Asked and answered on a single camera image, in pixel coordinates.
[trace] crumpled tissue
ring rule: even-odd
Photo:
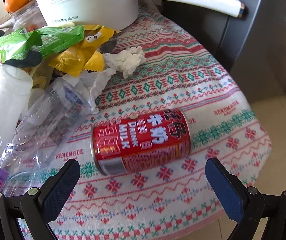
[[[146,62],[144,51],[141,46],[122,50],[118,54],[103,54],[105,65],[123,72],[123,77],[128,78],[135,69]]]
[[[114,68],[107,68],[102,72],[91,72],[83,70],[78,77],[65,74],[62,78],[69,82],[91,106],[90,114],[97,114],[95,99],[102,93],[111,76],[116,73]]]

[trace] red can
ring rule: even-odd
[[[91,130],[93,160],[103,175],[164,165],[190,151],[188,120],[179,109],[118,119]]]

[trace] yellow snack package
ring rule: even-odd
[[[103,71],[103,55],[96,50],[111,37],[115,30],[100,25],[84,25],[83,41],[56,56],[49,66],[77,77],[83,69]]]

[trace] beige floor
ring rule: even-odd
[[[286,190],[286,96],[271,98],[252,104],[259,121],[272,141],[272,151],[255,186],[263,194],[280,195]],[[235,222],[226,215],[182,240],[226,240]],[[262,219],[254,240],[260,240],[266,224]]]

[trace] patterned tablecloth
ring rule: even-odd
[[[81,178],[59,218],[50,223],[58,239],[173,239],[216,219],[223,209],[205,177],[208,158],[218,157],[244,185],[256,180],[269,156],[269,136],[224,68],[190,34],[140,8],[120,33],[115,52],[142,46],[147,62],[128,79],[112,77],[89,116],[56,156],[42,181],[70,158]],[[100,175],[90,153],[90,127],[135,113],[180,107],[189,119],[192,154],[162,167],[114,177]],[[31,239],[22,225],[26,239]]]

